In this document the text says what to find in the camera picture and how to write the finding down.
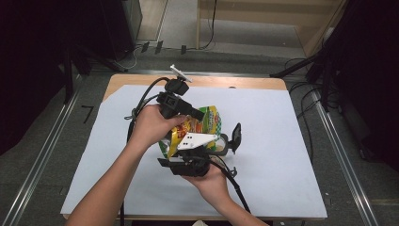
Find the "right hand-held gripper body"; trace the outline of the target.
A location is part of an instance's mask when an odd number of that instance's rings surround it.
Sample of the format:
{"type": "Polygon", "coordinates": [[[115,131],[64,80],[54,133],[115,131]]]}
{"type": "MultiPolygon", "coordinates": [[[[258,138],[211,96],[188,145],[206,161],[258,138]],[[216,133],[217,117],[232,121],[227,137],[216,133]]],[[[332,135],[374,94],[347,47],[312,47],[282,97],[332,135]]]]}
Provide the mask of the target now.
{"type": "Polygon", "coordinates": [[[162,167],[169,168],[174,175],[202,177],[211,164],[212,152],[206,145],[216,139],[217,135],[187,133],[177,145],[177,152],[167,159],[158,158],[158,162],[162,167]]]}

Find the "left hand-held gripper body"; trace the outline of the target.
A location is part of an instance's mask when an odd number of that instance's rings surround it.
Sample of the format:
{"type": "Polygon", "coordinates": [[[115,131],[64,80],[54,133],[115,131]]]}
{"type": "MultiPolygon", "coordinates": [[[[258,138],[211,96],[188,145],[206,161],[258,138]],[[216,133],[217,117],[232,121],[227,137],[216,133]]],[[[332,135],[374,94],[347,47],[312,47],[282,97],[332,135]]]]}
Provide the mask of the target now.
{"type": "Polygon", "coordinates": [[[176,74],[176,78],[167,81],[165,90],[160,92],[156,99],[161,106],[161,115],[165,119],[178,114],[189,115],[192,110],[192,105],[182,99],[189,90],[187,82],[192,82],[192,79],[186,77],[174,64],[170,66],[170,69],[176,74]]]}

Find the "yellow snack packet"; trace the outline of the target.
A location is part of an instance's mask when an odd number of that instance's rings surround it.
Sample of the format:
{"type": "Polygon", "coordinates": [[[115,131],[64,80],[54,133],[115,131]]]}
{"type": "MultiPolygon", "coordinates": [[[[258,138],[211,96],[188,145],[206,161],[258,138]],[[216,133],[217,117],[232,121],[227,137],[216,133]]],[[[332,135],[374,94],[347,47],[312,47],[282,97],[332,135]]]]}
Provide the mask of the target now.
{"type": "Polygon", "coordinates": [[[177,146],[188,132],[211,134],[218,137],[221,135],[221,117],[217,108],[214,105],[209,105],[200,107],[199,111],[204,114],[201,121],[188,116],[182,124],[173,127],[167,136],[158,142],[165,158],[170,158],[177,153],[177,146]]]}

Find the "person's left hand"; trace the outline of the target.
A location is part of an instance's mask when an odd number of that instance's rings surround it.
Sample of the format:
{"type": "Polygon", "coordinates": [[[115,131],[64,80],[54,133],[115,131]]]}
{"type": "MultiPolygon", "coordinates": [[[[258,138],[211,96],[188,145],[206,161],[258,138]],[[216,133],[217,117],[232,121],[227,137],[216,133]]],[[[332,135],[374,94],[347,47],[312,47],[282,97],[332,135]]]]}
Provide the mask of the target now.
{"type": "Polygon", "coordinates": [[[186,120],[185,115],[165,119],[160,112],[160,105],[147,105],[136,118],[127,149],[135,153],[145,153],[151,145],[161,140],[175,126],[186,120]]]}

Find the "person's right hand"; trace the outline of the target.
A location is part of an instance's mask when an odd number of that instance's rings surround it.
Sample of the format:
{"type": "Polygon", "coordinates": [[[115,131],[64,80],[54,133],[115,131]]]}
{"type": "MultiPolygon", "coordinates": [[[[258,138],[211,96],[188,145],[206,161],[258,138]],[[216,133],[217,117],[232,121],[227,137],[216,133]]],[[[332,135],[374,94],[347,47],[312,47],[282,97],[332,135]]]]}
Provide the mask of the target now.
{"type": "Polygon", "coordinates": [[[227,206],[232,202],[228,191],[227,181],[222,171],[212,165],[208,172],[202,177],[184,176],[215,209],[227,206]]]}

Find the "black tripod leg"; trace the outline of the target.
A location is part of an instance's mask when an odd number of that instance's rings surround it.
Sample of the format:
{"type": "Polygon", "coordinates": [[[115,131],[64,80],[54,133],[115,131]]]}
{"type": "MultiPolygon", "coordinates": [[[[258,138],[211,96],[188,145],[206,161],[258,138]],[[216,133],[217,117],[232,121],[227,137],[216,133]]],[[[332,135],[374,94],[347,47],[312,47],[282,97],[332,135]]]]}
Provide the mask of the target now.
{"type": "Polygon", "coordinates": [[[284,69],[281,72],[278,73],[271,73],[270,77],[271,78],[283,78],[286,75],[289,75],[290,73],[293,73],[299,69],[302,69],[304,67],[306,67],[307,65],[313,63],[313,61],[318,58],[318,55],[313,55],[307,58],[303,58],[301,61],[297,62],[296,64],[292,65],[291,67],[288,67],[286,69],[284,69]]]}

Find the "light wooden panel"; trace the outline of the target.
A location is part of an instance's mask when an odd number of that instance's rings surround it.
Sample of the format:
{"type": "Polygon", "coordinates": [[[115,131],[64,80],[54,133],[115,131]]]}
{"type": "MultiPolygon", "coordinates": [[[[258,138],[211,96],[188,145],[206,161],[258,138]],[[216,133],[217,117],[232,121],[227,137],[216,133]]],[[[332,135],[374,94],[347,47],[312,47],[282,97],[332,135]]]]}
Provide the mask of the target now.
{"type": "Polygon", "coordinates": [[[341,20],[348,0],[197,0],[196,47],[200,47],[200,20],[212,19],[216,7],[222,21],[293,25],[306,57],[321,49],[322,39],[341,20]]]}

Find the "dark curtain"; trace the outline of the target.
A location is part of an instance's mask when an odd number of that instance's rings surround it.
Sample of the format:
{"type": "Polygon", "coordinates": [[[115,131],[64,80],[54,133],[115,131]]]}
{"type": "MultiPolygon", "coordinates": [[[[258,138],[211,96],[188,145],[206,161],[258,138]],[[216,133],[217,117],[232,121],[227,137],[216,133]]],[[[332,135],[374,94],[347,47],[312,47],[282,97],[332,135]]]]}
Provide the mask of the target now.
{"type": "Polygon", "coordinates": [[[399,0],[347,0],[324,50],[360,153],[399,171],[399,0]]]}
{"type": "Polygon", "coordinates": [[[0,155],[65,85],[56,10],[57,0],[0,0],[0,155]]]}

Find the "metal floor rail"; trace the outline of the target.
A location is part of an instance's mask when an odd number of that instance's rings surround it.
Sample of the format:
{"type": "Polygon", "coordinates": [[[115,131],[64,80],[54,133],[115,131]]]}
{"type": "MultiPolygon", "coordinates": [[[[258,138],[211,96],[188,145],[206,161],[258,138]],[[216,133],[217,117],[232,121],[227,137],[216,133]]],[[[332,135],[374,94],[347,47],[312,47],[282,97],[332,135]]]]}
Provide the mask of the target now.
{"type": "Polygon", "coordinates": [[[77,90],[71,97],[71,99],[62,106],[60,113],[58,114],[54,125],[52,126],[49,135],[45,139],[39,155],[35,159],[33,166],[31,167],[29,173],[27,174],[22,186],[19,188],[17,196],[13,201],[8,214],[1,226],[17,226],[24,209],[29,203],[31,196],[40,180],[40,177],[50,159],[53,149],[62,133],[62,130],[72,113],[72,109],[76,103],[79,96],[79,91],[77,90]]]}
{"type": "Polygon", "coordinates": [[[321,104],[321,94],[318,91],[314,91],[311,95],[312,99],[317,102],[317,111],[319,117],[324,124],[327,132],[328,139],[331,143],[333,152],[340,165],[343,177],[349,187],[350,193],[353,197],[354,203],[358,208],[360,217],[364,226],[380,226],[374,209],[369,201],[366,192],[356,174],[353,165],[346,153],[346,149],[342,143],[336,126],[331,118],[331,114],[326,112],[321,104]]]}

